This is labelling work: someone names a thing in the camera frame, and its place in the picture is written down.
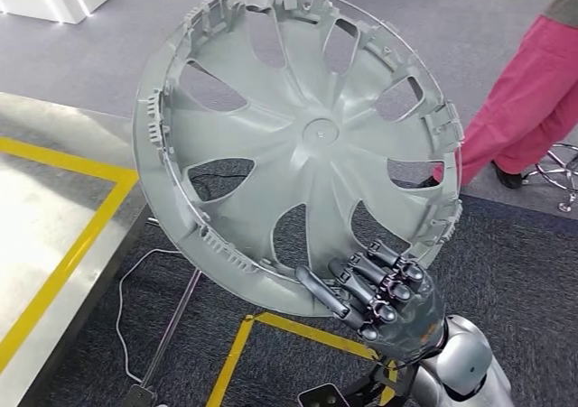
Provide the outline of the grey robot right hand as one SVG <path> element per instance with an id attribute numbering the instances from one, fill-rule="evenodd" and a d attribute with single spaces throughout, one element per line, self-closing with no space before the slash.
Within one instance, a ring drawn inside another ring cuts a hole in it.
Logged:
<path id="1" fill-rule="evenodd" d="M 418 361 L 441 347 L 445 316 L 439 293 L 426 270 L 375 240 L 363 252 L 329 263 L 330 287 L 306 266 L 297 280 L 382 356 Z"/>

